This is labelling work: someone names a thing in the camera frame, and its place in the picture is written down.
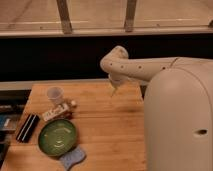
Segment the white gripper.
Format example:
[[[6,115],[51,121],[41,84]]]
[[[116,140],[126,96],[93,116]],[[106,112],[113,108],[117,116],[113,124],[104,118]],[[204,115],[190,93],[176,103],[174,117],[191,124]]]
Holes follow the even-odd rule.
[[[121,86],[126,81],[126,77],[122,75],[109,74],[108,78],[113,87],[113,90],[111,93],[111,97],[113,97],[116,94],[118,87]]]

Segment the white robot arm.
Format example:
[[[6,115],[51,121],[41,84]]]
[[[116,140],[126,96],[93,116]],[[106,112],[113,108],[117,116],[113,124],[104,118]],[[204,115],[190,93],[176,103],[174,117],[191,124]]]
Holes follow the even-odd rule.
[[[147,171],[213,171],[213,59],[131,59],[117,46],[100,67],[115,88],[128,78],[148,83]]]

